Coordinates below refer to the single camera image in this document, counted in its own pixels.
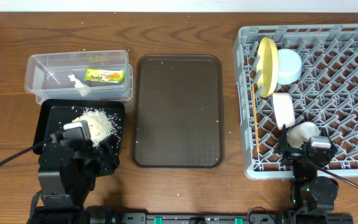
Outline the small white cup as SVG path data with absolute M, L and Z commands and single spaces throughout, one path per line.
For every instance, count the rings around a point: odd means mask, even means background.
M 291 147 L 300 148 L 303 142 L 308 142 L 310 137 L 319 136 L 319 134 L 317 125 L 307 121 L 291 128 L 287 134 L 287 140 Z

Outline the white bowl with rice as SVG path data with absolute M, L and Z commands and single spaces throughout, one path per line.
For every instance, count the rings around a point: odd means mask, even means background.
M 273 112 L 279 130 L 285 126 L 289 128 L 295 124 L 295 112 L 292 98 L 288 93 L 273 93 Z

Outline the pile of white rice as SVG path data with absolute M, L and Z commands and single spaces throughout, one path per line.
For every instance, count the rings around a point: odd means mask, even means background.
M 121 143 L 123 119 L 118 112 L 109 114 L 104 109 L 86 108 L 81 116 L 72 120 L 73 123 L 79 121 L 88 123 L 93 147 L 100 146 L 102 142 L 117 146 Z

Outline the light blue bowl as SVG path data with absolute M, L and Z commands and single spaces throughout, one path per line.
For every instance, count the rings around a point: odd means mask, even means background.
M 292 49 L 278 50 L 278 84 L 289 85 L 296 82 L 302 73 L 300 55 Z

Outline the yellow plate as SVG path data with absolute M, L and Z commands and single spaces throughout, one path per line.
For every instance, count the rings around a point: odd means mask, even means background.
M 257 86 L 258 88 L 264 87 L 260 95 L 266 98 L 275 91 L 278 82 L 279 59 L 275 42 L 264 37 L 260 41 L 257 55 L 259 56 L 257 72 L 261 72 Z

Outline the white tissue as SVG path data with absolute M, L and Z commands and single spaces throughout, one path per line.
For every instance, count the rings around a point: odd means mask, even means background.
M 74 74 L 68 76 L 71 82 L 74 82 L 74 87 L 79 91 L 81 96 L 87 96 L 90 93 L 90 87 L 81 82 Z

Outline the green snack wrapper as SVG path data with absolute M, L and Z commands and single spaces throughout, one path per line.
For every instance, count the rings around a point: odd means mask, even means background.
M 102 70 L 87 68 L 85 72 L 85 81 L 119 83 L 125 77 L 125 70 Z

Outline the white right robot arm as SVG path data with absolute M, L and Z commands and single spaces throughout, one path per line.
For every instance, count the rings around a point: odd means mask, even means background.
M 278 222 L 327 223 L 339 189 L 336 180 L 318 175 L 337 153 L 327 132 L 322 130 L 319 136 L 310 137 L 297 148 L 289 145 L 287 128 L 283 127 L 275 152 L 282 156 L 281 164 L 292 169 L 293 208 L 281 214 Z

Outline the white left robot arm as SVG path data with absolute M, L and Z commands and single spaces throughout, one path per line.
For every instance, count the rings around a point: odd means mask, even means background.
M 85 207 L 96 179 L 119 167 L 121 145 L 108 137 L 94 147 L 79 129 L 60 131 L 42 143 L 38 178 L 41 189 L 32 198 L 29 223 L 121 223 L 116 209 Z

